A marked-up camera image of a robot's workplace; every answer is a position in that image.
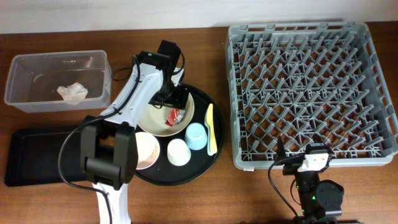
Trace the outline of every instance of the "black plate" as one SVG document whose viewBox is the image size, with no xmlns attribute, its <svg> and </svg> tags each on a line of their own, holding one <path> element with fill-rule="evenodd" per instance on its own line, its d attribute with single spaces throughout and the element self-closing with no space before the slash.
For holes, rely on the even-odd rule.
<svg viewBox="0 0 398 224">
<path fill-rule="evenodd" d="M 76 126 L 18 130 L 12 135 L 4 182 L 9 187 L 61 182 L 57 161 L 61 145 Z M 80 170 L 80 135 L 74 135 L 62 157 L 68 180 L 86 180 Z"/>
<path fill-rule="evenodd" d="M 205 173 L 221 153 L 224 142 L 224 125 L 219 108 L 204 92 L 193 86 L 184 85 L 190 91 L 195 102 L 195 112 L 190 123 L 197 122 L 204 126 L 207 107 L 210 103 L 213 103 L 213 122 L 218 152 L 213 156 L 209 156 L 207 154 L 207 146 L 199 151 L 191 150 L 190 161 L 186 165 L 178 167 L 172 165 L 167 159 L 167 145 L 175 138 L 184 140 L 186 128 L 174 136 L 156 137 L 160 144 L 159 158 L 149 168 L 136 171 L 136 176 L 146 182 L 168 186 L 187 183 Z"/>
</svg>

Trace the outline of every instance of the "plastic bin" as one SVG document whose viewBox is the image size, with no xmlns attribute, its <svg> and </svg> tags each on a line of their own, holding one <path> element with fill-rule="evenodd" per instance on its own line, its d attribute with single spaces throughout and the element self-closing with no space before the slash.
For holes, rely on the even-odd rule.
<svg viewBox="0 0 398 224">
<path fill-rule="evenodd" d="M 397 154 L 398 120 L 366 24 L 231 26 L 225 53 L 238 169 L 268 169 L 279 136 L 291 156 L 318 133 L 332 167 Z"/>
<path fill-rule="evenodd" d="M 103 50 L 17 55 L 4 101 L 27 113 L 105 108 L 110 105 L 111 72 Z M 86 98 L 64 101 L 57 88 L 75 82 L 88 90 Z"/>
</svg>

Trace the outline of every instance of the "dish rack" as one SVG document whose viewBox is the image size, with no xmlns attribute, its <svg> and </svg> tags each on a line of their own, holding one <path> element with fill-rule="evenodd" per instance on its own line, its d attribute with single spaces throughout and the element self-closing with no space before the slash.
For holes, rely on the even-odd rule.
<svg viewBox="0 0 398 224">
<path fill-rule="evenodd" d="M 225 45 L 233 161 L 268 169 L 318 133 L 332 167 L 382 166 L 397 153 L 398 120 L 364 23 L 231 26 Z"/>
</svg>

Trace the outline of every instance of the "white tissue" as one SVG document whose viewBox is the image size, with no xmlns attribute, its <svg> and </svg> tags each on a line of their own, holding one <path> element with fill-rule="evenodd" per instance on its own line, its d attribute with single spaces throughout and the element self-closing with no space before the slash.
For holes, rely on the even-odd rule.
<svg viewBox="0 0 398 224">
<path fill-rule="evenodd" d="M 88 90 L 80 83 L 74 83 L 68 87 L 60 86 L 57 92 L 62 96 L 63 100 L 82 100 L 86 98 Z"/>
</svg>

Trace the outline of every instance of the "light blue cup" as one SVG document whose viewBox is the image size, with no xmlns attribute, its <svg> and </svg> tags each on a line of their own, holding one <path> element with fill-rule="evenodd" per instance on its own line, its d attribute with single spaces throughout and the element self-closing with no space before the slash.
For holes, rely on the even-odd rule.
<svg viewBox="0 0 398 224">
<path fill-rule="evenodd" d="M 192 123 L 188 125 L 185 132 L 185 142 L 192 150 L 203 149 L 207 144 L 207 134 L 205 127 L 200 123 Z"/>
</svg>

